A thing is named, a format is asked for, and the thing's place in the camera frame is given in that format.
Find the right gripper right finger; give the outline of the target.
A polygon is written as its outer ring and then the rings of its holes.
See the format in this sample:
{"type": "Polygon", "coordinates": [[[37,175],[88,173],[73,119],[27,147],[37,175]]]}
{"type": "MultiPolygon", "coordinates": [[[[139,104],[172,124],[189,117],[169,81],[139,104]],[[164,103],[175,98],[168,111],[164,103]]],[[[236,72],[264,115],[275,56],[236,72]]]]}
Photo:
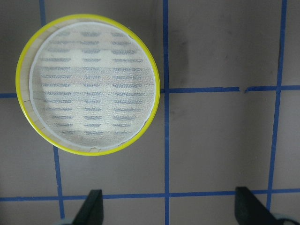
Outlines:
{"type": "Polygon", "coordinates": [[[235,218],[239,225],[282,225],[247,187],[235,189],[235,218]]]}

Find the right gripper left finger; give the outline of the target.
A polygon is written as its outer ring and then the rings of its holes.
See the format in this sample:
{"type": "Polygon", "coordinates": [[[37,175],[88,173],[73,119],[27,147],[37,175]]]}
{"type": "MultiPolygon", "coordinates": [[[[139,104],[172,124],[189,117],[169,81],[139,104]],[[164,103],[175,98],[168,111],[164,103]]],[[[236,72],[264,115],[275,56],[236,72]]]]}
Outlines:
{"type": "Polygon", "coordinates": [[[74,220],[73,225],[102,225],[104,205],[102,190],[91,190],[74,220]]]}

